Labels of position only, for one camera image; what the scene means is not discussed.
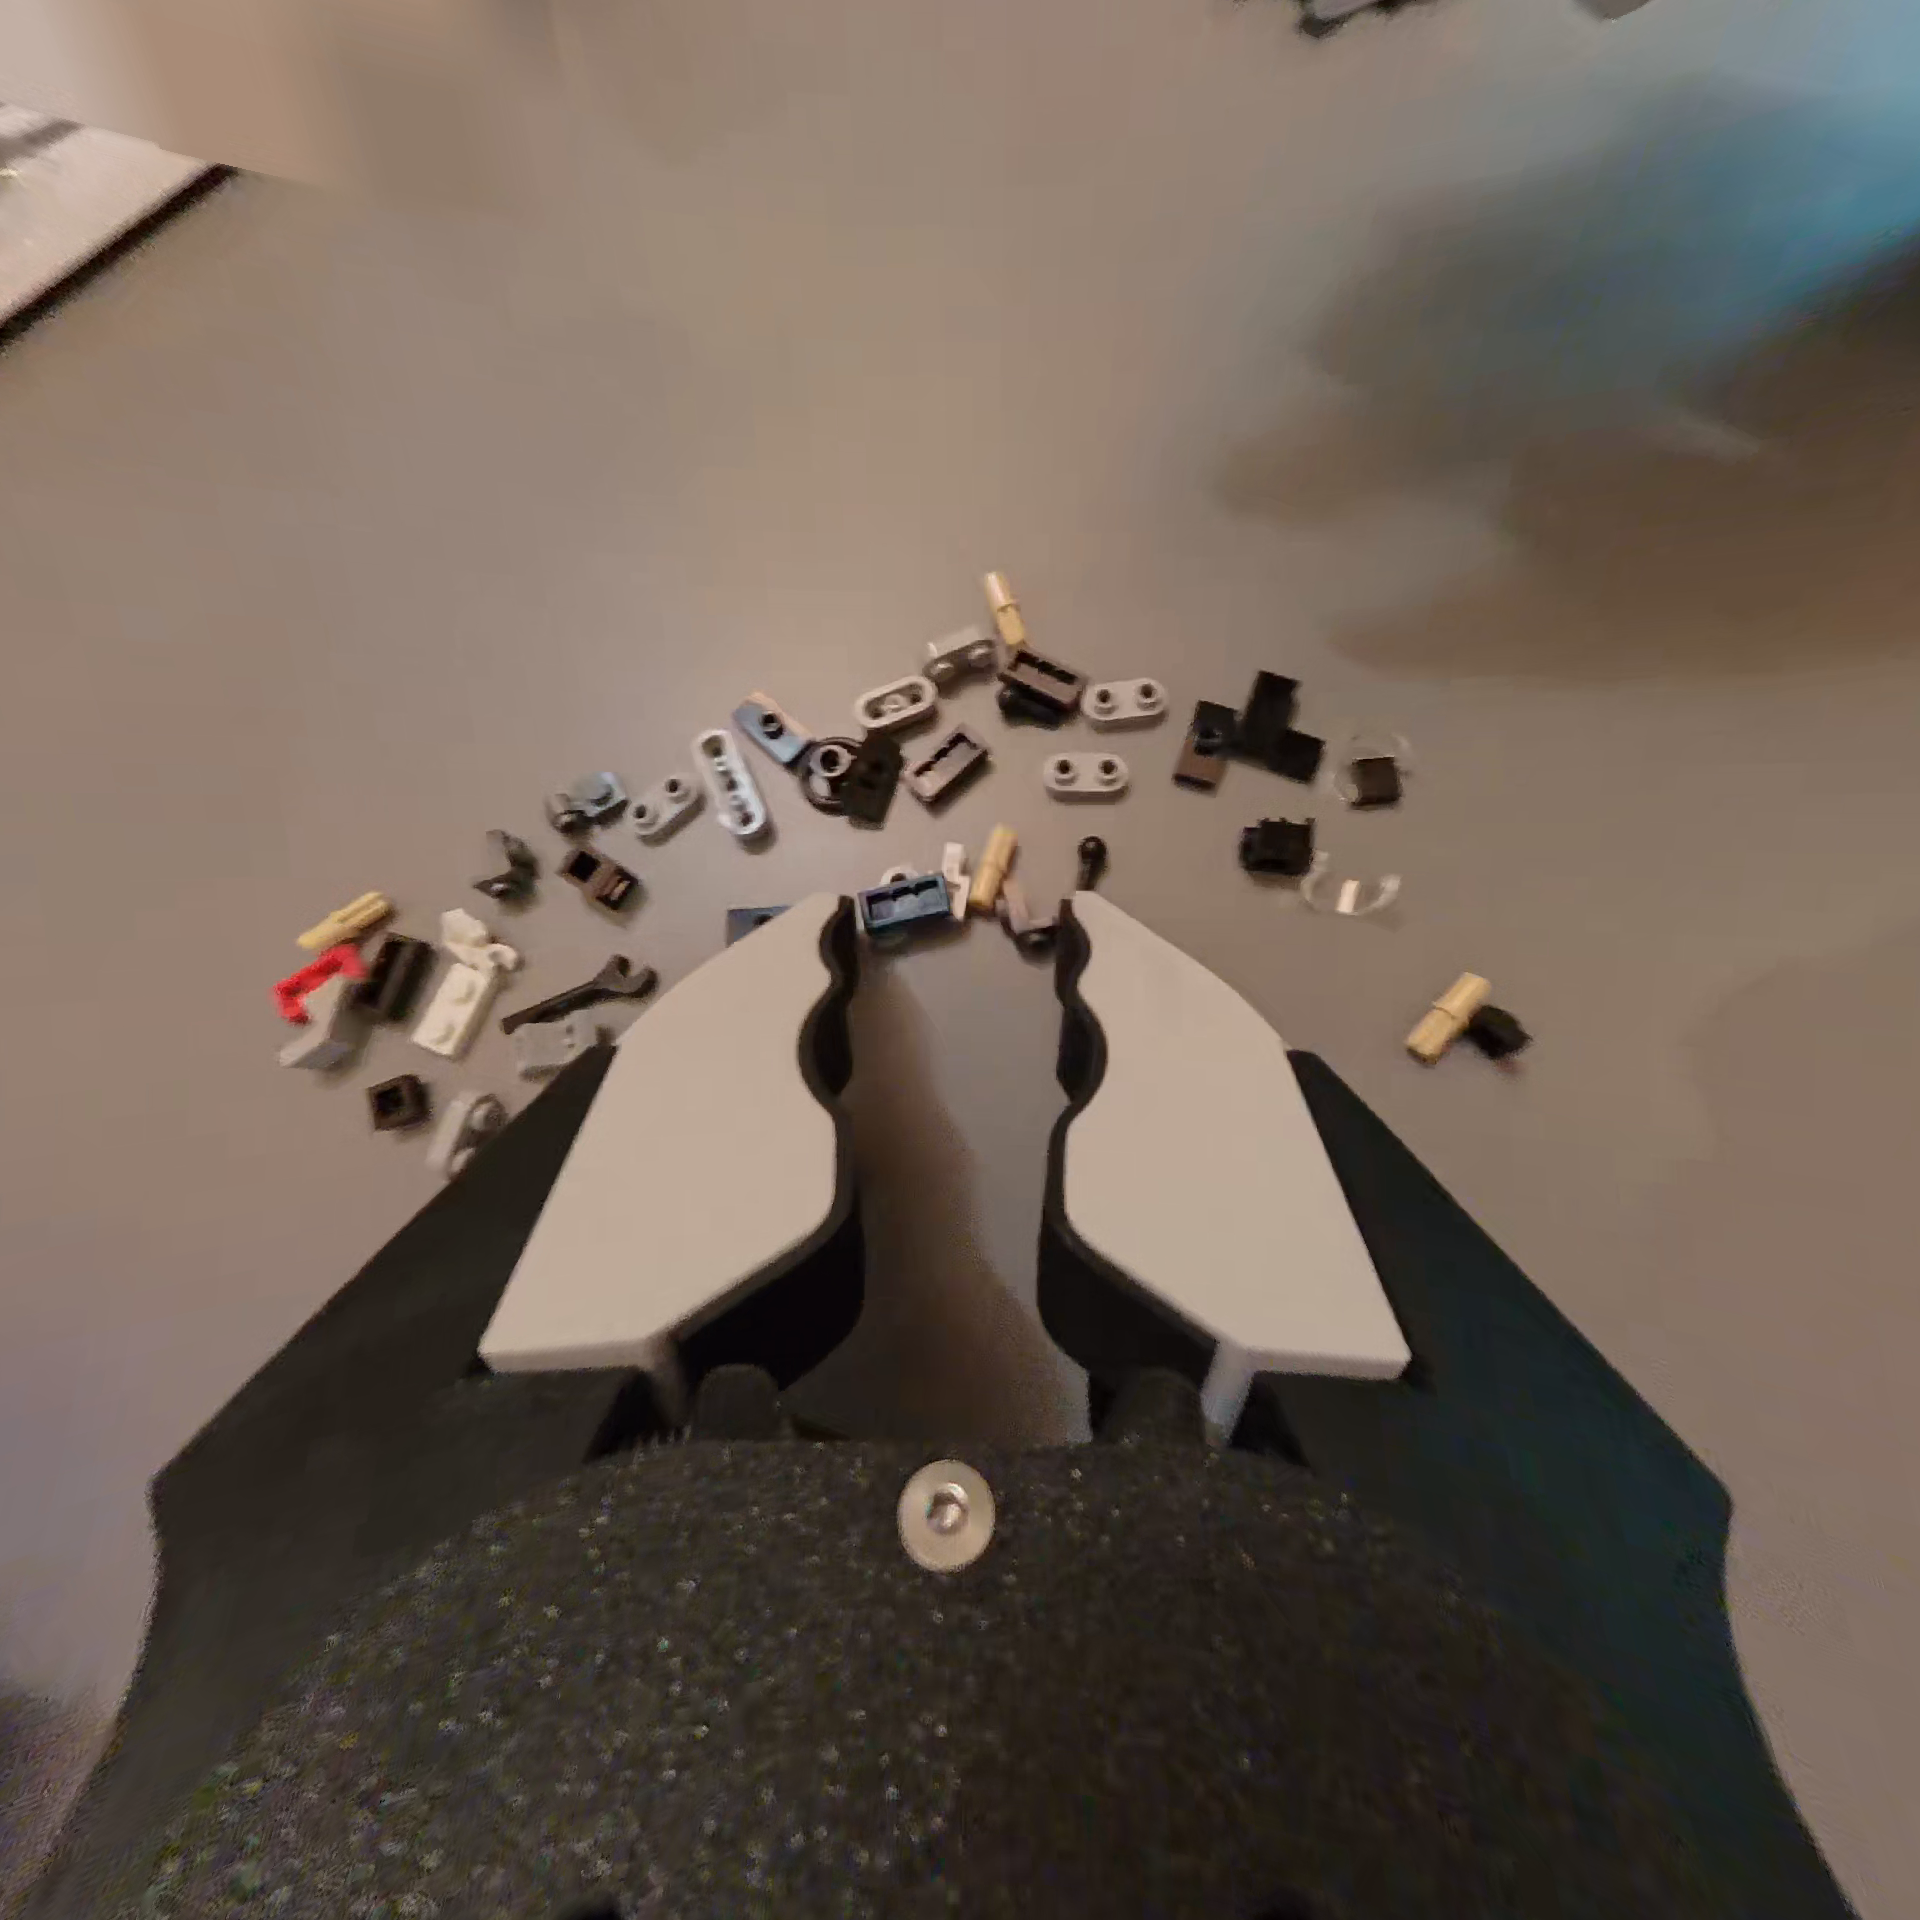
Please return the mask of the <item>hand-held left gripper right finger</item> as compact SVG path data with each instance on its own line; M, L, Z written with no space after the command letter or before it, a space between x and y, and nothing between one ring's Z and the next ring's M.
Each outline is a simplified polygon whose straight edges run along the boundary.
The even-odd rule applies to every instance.
M1091 1411L1158 1372L1224 1442L1263 1377L1401 1381L1409 1340L1256 1004L1100 890L1061 903L1053 996L1037 1315Z

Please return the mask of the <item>grey desk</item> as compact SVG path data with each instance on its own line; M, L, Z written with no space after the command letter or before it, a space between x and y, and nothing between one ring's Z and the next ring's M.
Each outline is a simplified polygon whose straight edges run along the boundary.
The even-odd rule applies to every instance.
M407 170L238 176L2 348L2 1691L82 1765L148 1478L434 1189L275 1065L304 925L981 621L1409 750L636 851L727 903L1014 823L1319 1052L1729 1490L1729 1614L1917 1918L1917 4L589 4Z

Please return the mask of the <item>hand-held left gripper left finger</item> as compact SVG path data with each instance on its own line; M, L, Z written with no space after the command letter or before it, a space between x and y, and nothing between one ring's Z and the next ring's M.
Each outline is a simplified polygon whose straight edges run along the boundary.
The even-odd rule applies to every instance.
M819 1367L865 1306L842 1094L858 925L786 903L667 990L619 1041L477 1341L489 1372L700 1377Z

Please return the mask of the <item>pile of small toy bricks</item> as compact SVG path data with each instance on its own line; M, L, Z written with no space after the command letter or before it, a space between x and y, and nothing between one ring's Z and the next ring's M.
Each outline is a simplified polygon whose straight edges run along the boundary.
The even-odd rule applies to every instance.
M611 921L623 921L640 901L640 875L594 842L594 831L619 820L640 842L658 847L685 820L708 820L741 849L769 839L773 820L756 777L746 770L752 744L793 783L801 799L826 820L860 828L886 826L897 793L936 814L989 770L989 742L973 726L952 726L936 742L903 754L907 731L944 717L940 702L952 682L995 682L995 708L1013 726L1053 731L1084 723L1092 731L1132 731L1158 726L1173 697L1163 679L1132 675L1091 682L1061 658L1034 652L1022 608L1000 572L981 578L991 630L967 628L923 650L921 671L871 686L852 706L856 731L807 731L764 693L732 708L732 726L698 731L690 744L690 770L631 793L611 770L583 774L549 793L549 828L566 842L552 875ZM1404 803L1406 744L1396 731L1359 731L1337 768L1325 770L1330 742L1298 727L1298 682L1259 668L1244 706L1195 702L1189 731L1173 763L1182 791L1210 793L1233 763L1259 768L1310 791L1333 791L1351 811ZM1128 761L1106 750L1053 750L1040 763L1040 791L1056 803L1113 803L1128 793ZM494 872L473 890L503 908L539 898L542 857L508 831L494 828ZM995 826L973 854L945 842L935 867L901 866L876 884L903 875L945 875L952 925L995 916L1022 955L1043 955L1056 921L1034 916L1014 879L1019 831ZM1313 911L1344 921L1373 916L1396 903L1401 875L1333 875L1330 851L1314 839L1314 820L1246 823L1238 831L1238 867L1259 881L1283 881ZM461 1060L485 1027L494 1001L521 966L521 952L500 941L465 908L441 916L434 941L389 931L390 894L373 889L332 908L316 926L296 933L308 960L275 984L275 1008L283 1021L276 1068L335 1074L353 1065L373 1027L406 1021L424 996L412 1046L436 1060ZM514 1046L514 1072L544 1081L581 1057L600 1027L594 1008L640 1001L655 990L655 973L623 952L583 984L508 1008L500 1031ZM1436 1065L1450 1047L1473 1046L1481 1057L1507 1065L1530 1047L1524 1021L1493 1001L1481 975L1461 973L1431 1001L1404 1047L1421 1065ZM364 1094L375 1134L415 1128L431 1115L431 1089L419 1074L378 1081ZM465 1094L444 1113L436 1170L464 1172L483 1138L506 1124L489 1094Z

